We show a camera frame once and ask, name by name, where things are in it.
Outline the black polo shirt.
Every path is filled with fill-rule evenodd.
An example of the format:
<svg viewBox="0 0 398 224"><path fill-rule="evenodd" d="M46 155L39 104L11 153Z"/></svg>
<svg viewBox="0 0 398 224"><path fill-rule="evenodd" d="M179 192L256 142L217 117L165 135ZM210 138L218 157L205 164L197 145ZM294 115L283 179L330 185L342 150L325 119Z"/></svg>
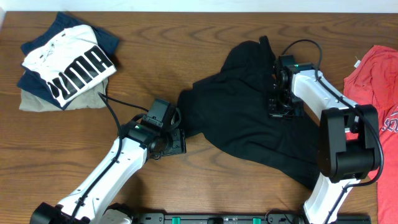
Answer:
<svg viewBox="0 0 398 224"><path fill-rule="evenodd" d="M318 125L307 114L269 116L274 62L265 35L235 46L217 74L180 92L180 128L187 137L202 133L223 152L280 170L313 189L320 174Z"/></svg>

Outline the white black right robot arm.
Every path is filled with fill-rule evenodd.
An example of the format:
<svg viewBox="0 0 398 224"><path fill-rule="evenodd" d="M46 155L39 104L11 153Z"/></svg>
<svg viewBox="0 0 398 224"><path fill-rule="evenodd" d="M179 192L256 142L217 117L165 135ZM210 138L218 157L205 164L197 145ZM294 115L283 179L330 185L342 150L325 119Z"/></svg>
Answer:
<svg viewBox="0 0 398 224"><path fill-rule="evenodd" d="M384 166L377 111L345 97L312 63L277 62L276 84L269 99L269 115L293 118L307 105L319 119L317 164L320 169L315 188L294 223L338 223L338 211L355 187L371 171L381 174Z"/></svg>

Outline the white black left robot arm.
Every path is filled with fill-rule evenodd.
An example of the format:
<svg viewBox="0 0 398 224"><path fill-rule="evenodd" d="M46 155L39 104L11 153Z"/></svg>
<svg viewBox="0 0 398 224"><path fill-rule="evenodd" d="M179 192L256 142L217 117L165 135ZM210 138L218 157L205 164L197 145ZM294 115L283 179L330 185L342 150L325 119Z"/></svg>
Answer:
<svg viewBox="0 0 398 224"><path fill-rule="evenodd" d="M106 157L79 187L56 206L41 203L30 222L101 223L122 186L148 159L186 153L182 129L157 129L130 121L121 126L119 134Z"/></svg>

